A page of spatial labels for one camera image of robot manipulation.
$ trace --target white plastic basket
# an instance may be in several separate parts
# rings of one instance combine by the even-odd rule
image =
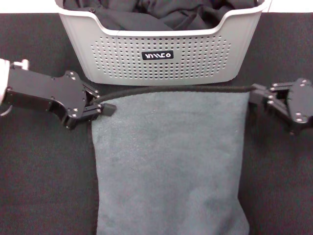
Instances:
[[[56,0],[60,17],[89,80],[158,86],[225,82],[236,77],[270,0],[227,12],[213,29],[148,32],[106,29],[93,13],[64,10],[62,2]],[[160,52],[153,55],[158,60],[143,60],[142,52],[159,51],[173,51],[174,58]]]

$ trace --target black table surface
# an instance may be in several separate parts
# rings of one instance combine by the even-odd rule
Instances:
[[[86,80],[57,14],[1,14],[0,58]],[[262,14],[239,75],[220,86],[311,79],[313,14]],[[94,84],[102,94],[132,87]],[[0,119],[0,234],[94,234],[98,189],[90,126],[67,131],[49,114]],[[239,199],[251,234],[313,234],[313,132],[246,122]]]

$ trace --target robotic arm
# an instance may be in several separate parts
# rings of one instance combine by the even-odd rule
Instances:
[[[98,91],[81,81],[78,74],[66,71],[63,77],[51,77],[28,70],[29,62],[0,59],[0,105],[51,112],[59,117],[62,125],[73,129],[82,121],[93,121],[99,115],[111,116],[116,106],[89,103],[100,97]]]

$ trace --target gray towel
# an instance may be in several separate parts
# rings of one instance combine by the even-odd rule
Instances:
[[[237,199],[248,94],[111,100],[92,124],[98,235],[246,235]]]

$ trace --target basket logo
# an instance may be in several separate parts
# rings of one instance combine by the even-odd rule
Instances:
[[[143,60],[168,60],[174,58],[174,52],[172,50],[142,52],[141,54]]]

